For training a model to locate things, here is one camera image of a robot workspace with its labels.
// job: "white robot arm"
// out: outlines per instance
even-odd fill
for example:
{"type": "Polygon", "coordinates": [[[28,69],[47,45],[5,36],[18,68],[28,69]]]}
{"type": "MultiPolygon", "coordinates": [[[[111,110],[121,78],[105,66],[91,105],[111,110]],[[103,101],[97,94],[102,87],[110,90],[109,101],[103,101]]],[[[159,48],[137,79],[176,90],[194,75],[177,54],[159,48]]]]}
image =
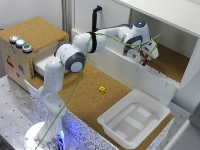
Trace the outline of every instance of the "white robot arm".
{"type": "MultiPolygon", "coordinates": [[[[107,34],[112,37],[117,37],[120,41],[126,44],[139,45],[150,41],[150,34],[147,23],[144,21],[136,21],[130,29],[127,26],[118,26],[113,28],[107,28],[97,31],[96,33],[83,33],[75,36],[73,44],[60,44],[57,51],[55,52],[55,58],[50,60],[45,68],[44,75],[44,85],[39,89],[40,99],[46,106],[48,113],[46,115],[46,120],[44,126],[38,132],[35,141],[41,141],[42,137],[50,127],[53,120],[56,118],[58,112],[65,105],[61,98],[58,96],[57,92],[62,89],[64,71],[68,70],[70,72],[79,72],[85,63],[85,54],[87,50],[88,40],[91,35],[93,35],[92,40],[89,43],[88,53],[94,53],[102,51],[106,46],[105,35],[98,35],[98,33],[107,34]]],[[[134,49],[136,57],[134,58],[137,62],[137,56],[140,56],[138,50],[142,50],[145,54],[149,54],[156,43],[152,40],[142,46],[126,46],[127,49],[134,49]]],[[[157,58],[159,55],[158,49],[155,48],[152,52],[152,58],[157,58]]],[[[49,143],[55,141],[59,138],[62,127],[62,116],[66,113],[67,108],[59,115],[53,127],[49,130],[46,137],[43,139],[40,147],[50,147],[49,143]]]]}

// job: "cork board surface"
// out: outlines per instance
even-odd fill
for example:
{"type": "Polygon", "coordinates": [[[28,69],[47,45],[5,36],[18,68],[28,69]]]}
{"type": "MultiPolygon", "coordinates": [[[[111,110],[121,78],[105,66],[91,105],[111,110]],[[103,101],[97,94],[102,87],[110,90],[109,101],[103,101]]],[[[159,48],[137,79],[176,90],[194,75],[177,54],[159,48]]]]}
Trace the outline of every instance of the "cork board surface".
{"type": "Polygon", "coordinates": [[[33,50],[38,50],[68,34],[40,17],[21,22],[0,31],[0,37],[10,42],[9,38],[17,35],[30,44],[33,50]]]}
{"type": "Polygon", "coordinates": [[[163,45],[158,45],[158,51],[159,57],[147,65],[180,83],[190,59],[163,45]]]}
{"type": "MultiPolygon", "coordinates": [[[[80,72],[65,74],[63,89],[58,93],[65,102],[79,75],[80,72]]],[[[29,82],[38,89],[43,85],[43,77],[36,76],[29,82]]],[[[67,108],[120,150],[125,150],[105,134],[102,126],[97,122],[97,118],[129,92],[131,89],[87,63],[82,79],[67,108]],[[105,94],[99,92],[100,86],[106,87],[105,94]]],[[[146,149],[172,119],[173,115],[168,115],[136,150],[146,149]]]]}

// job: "small yellow toy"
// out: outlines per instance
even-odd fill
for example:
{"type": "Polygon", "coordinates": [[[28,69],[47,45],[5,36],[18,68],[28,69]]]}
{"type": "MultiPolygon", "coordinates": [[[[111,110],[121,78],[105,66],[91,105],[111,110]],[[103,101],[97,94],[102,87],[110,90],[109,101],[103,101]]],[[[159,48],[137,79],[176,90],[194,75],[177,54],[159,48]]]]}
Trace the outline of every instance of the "small yellow toy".
{"type": "Polygon", "coordinates": [[[101,94],[104,94],[104,93],[106,92],[106,88],[103,87],[103,86],[101,86],[101,87],[99,88],[99,92],[100,92],[101,94]]]}

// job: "green cable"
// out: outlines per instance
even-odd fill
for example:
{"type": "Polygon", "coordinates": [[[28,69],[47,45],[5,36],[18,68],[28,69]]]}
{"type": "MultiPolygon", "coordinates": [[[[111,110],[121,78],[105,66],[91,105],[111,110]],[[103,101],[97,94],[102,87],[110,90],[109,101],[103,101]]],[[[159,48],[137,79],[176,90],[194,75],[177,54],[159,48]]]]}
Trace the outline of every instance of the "green cable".
{"type": "MultiPolygon", "coordinates": [[[[112,36],[110,36],[110,35],[107,35],[107,34],[97,33],[96,35],[104,35],[104,36],[107,36],[107,37],[109,37],[109,38],[111,38],[111,39],[113,39],[113,40],[115,40],[115,41],[117,41],[117,42],[119,42],[119,43],[121,43],[121,44],[126,45],[126,46],[140,46],[140,45],[144,45],[144,44],[146,44],[146,43],[149,43],[149,42],[153,41],[154,39],[156,39],[156,38],[158,38],[158,37],[161,37],[161,35],[157,35],[157,36],[155,36],[154,38],[152,38],[151,40],[149,40],[149,41],[147,41],[147,42],[144,42],[144,43],[141,43],[141,44],[137,44],[137,45],[131,45],[131,44],[123,43],[123,42],[119,41],[118,39],[115,39],[114,37],[112,37],[112,36]]],[[[50,130],[51,127],[53,126],[53,124],[54,124],[54,122],[56,121],[56,119],[59,117],[59,115],[61,114],[61,112],[63,111],[63,109],[67,106],[67,104],[70,102],[70,100],[71,100],[71,98],[72,98],[72,96],[73,96],[73,94],[74,94],[74,92],[75,92],[75,90],[76,90],[76,88],[77,88],[77,86],[78,86],[78,84],[79,84],[79,82],[80,82],[80,79],[81,79],[81,77],[82,77],[82,75],[83,75],[83,71],[84,71],[84,69],[85,69],[86,60],[87,60],[87,55],[88,55],[88,49],[89,49],[89,45],[90,45],[91,39],[92,39],[92,36],[90,36],[90,38],[89,38],[89,40],[88,40],[88,43],[87,43],[87,50],[86,50],[86,56],[85,56],[85,61],[84,61],[83,69],[82,69],[82,71],[81,71],[81,74],[80,74],[80,76],[79,76],[79,78],[78,78],[78,81],[76,82],[76,85],[75,85],[75,87],[74,87],[74,89],[73,89],[73,91],[72,91],[70,97],[68,98],[67,102],[66,102],[65,105],[62,107],[62,109],[59,111],[59,113],[57,114],[56,118],[55,118],[55,119],[53,120],[53,122],[51,123],[50,127],[47,129],[46,133],[44,134],[43,138],[41,139],[41,141],[39,142],[39,144],[37,145],[37,147],[35,148],[35,150],[37,150],[37,148],[38,148],[39,145],[42,143],[42,141],[43,141],[44,138],[46,137],[47,133],[49,132],[49,130],[50,130]]]]}

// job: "cardboard box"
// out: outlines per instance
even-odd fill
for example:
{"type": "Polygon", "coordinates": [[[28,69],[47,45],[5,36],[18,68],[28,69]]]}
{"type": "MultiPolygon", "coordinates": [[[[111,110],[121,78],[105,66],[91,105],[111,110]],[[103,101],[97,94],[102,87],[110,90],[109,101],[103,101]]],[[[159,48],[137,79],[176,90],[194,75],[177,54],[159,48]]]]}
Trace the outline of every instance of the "cardboard box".
{"type": "Polygon", "coordinates": [[[68,42],[69,35],[40,17],[0,31],[0,50],[7,75],[28,90],[24,79],[28,81],[35,76],[34,58],[44,52],[53,53],[63,41],[68,42]],[[26,54],[22,49],[16,48],[16,45],[10,44],[9,38],[12,35],[24,39],[26,44],[32,46],[33,51],[26,54]]]}

